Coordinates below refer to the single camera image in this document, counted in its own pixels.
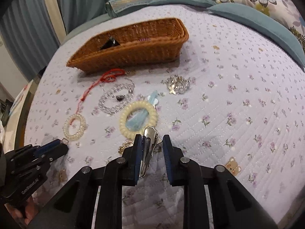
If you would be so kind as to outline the person's left hand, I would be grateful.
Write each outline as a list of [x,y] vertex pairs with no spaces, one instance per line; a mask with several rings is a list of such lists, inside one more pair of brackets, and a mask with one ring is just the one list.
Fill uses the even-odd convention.
[[37,204],[34,202],[32,196],[23,203],[21,210],[18,210],[8,203],[5,204],[5,207],[17,223],[26,227],[39,212]]

